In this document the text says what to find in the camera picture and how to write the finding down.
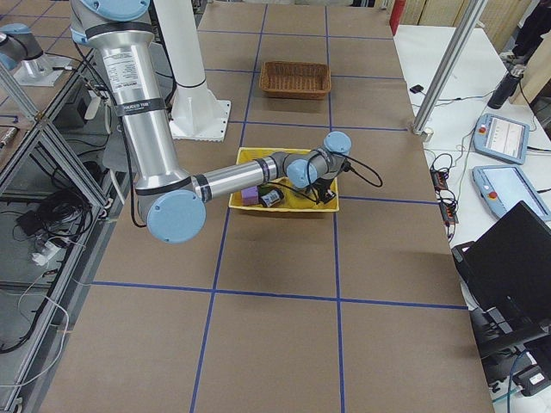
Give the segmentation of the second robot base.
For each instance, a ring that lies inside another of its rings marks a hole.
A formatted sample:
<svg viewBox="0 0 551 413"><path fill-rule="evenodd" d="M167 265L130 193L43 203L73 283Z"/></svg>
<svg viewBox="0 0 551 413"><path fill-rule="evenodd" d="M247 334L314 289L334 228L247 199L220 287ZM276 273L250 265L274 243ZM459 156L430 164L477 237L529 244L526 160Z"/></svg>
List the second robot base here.
<svg viewBox="0 0 551 413"><path fill-rule="evenodd" d="M21 86L53 87L60 76L30 28L22 23L1 27L1 64L8 71L21 66L14 75Z"/></svg>

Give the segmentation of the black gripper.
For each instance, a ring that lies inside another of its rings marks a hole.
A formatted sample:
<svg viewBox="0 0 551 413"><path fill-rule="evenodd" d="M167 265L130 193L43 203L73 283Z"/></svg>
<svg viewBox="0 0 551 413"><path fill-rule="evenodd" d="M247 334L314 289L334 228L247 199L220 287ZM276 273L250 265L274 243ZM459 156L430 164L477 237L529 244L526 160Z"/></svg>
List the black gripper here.
<svg viewBox="0 0 551 413"><path fill-rule="evenodd" d="M319 178L311 184L311 190L317 204L327 204L336 197L335 192L331 189L332 184L333 180L323 178Z"/></svg>

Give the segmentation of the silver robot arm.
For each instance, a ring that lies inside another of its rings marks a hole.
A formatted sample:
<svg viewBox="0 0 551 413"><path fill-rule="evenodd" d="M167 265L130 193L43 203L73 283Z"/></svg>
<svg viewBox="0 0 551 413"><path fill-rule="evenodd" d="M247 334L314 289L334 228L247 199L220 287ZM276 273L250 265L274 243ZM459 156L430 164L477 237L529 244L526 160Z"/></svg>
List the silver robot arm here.
<svg viewBox="0 0 551 413"><path fill-rule="evenodd" d="M135 156L139 215L166 243L196 236L213 198L287 177L297 188L331 182L349 166L350 138L329 133L304 154L278 151L191 175L177 139L221 140L231 104L207 86L188 1L74 1L73 39L100 53L115 111Z"/></svg>

